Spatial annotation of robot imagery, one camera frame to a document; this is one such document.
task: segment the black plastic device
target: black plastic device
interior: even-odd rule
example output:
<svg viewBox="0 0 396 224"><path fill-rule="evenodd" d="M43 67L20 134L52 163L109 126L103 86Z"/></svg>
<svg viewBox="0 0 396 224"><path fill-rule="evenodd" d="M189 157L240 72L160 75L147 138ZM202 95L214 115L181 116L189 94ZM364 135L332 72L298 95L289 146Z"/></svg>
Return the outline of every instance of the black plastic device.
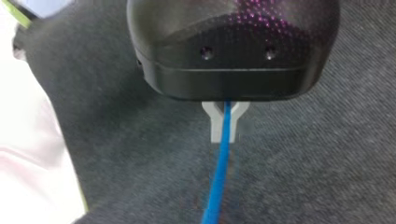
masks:
<svg viewBox="0 0 396 224"><path fill-rule="evenodd" d="M338 0L129 0L147 83L183 100L274 101L318 81Z"/></svg>

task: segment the screw hole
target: screw hole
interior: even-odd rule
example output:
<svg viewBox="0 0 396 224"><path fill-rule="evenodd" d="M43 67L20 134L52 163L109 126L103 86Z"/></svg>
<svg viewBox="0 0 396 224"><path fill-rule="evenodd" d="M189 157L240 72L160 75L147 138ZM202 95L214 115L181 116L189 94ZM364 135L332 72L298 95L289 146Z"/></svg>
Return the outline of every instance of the screw hole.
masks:
<svg viewBox="0 0 396 224"><path fill-rule="evenodd" d="M276 56L276 48L274 46L270 46L265 49L265 58L267 60L273 60L275 56Z"/></svg>
<svg viewBox="0 0 396 224"><path fill-rule="evenodd" d="M201 52L201 57L204 60L210 60L214 56L213 49L210 47L203 47L203 48L201 48L200 52Z"/></svg>

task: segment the white fabric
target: white fabric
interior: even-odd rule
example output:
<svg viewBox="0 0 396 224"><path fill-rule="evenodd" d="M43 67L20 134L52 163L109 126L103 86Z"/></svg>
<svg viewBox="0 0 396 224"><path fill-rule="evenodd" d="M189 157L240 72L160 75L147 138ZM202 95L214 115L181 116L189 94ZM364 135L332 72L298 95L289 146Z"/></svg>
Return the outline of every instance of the white fabric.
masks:
<svg viewBox="0 0 396 224"><path fill-rule="evenodd" d="M84 204L50 101L13 58L16 22L0 4L0 223L69 224Z"/></svg>

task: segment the gray fabric surface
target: gray fabric surface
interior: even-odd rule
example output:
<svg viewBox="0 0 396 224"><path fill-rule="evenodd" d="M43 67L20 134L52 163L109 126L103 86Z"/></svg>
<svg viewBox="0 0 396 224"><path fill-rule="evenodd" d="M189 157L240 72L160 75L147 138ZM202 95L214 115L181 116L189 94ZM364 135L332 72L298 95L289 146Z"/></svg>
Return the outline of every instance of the gray fabric surface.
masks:
<svg viewBox="0 0 396 224"><path fill-rule="evenodd" d="M395 30L395 1L342 1L319 84L241 120L221 223L396 222ZM125 1L78 1L36 22L25 47L91 208L78 223L199 223L217 158L209 119L145 83Z"/></svg>

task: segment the blue cord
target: blue cord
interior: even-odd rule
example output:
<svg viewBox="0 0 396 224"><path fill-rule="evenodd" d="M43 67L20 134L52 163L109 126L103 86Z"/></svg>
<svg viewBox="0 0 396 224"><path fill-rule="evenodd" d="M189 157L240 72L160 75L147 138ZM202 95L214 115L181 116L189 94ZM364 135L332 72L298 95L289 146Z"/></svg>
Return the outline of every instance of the blue cord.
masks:
<svg viewBox="0 0 396 224"><path fill-rule="evenodd" d="M210 190L209 202L201 224L216 224L219 221L221 198L227 175L228 158L230 156L231 102L224 106L224 123L220 143L220 154L215 178Z"/></svg>

